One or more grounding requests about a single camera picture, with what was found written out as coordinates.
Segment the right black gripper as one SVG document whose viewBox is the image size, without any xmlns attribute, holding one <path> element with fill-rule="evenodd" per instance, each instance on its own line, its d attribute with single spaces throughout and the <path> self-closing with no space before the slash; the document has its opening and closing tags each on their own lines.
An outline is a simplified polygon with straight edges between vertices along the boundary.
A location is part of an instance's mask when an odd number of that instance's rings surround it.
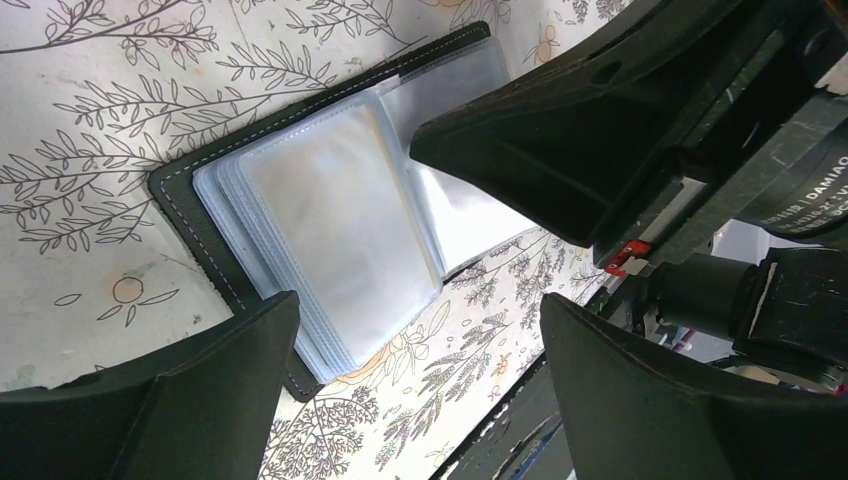
<svg viewBox="0 0 848 480">
<path fill-rule="evenodd" d="M 609 322 L 728 341 L 719 368 L 846 384 L 845 2 L 635 1 L 419 127 L 411 156 L 595 243 Z"/>
</svg>

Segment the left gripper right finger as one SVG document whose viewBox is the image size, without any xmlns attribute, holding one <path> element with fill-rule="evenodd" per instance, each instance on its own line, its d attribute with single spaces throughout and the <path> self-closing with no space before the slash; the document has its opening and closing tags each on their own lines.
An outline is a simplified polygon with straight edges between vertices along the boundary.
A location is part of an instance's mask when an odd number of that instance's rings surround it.
<svg viewBox="0 0 848 480">
<path fill-rule="evenodd" d="M 847 401 L 748 379 L 550 293 L 540 328 L 580 479 L 843 479 Z"/>
</svg>

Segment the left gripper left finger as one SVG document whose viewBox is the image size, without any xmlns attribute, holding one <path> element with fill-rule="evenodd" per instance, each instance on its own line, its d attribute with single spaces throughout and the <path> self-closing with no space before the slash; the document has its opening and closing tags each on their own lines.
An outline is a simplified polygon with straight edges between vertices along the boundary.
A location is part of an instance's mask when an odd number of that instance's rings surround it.
<svg viewBox="0 0 848 480">
<path fill-rule="evenodd" d="M 254 310 L 134 360 L 1 396 L 5 479 L 254 479 L 299 302 Z"/>
</svg>

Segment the black leather card holder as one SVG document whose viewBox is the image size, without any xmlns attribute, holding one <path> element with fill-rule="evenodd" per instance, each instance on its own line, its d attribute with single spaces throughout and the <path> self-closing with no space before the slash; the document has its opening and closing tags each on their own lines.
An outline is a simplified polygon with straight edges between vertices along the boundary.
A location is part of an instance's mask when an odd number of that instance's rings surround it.
<svg viewBox="0 0 848 480">
<path fill-rule="evenodd" d="M 452 278 L 532 227 L 410 157 L 415 130 L 505 85 L 482 21 L 154 171 L 151 196 L 234 312 L 300 300 L 299 402 L 364 367 Z"/>
</svg>

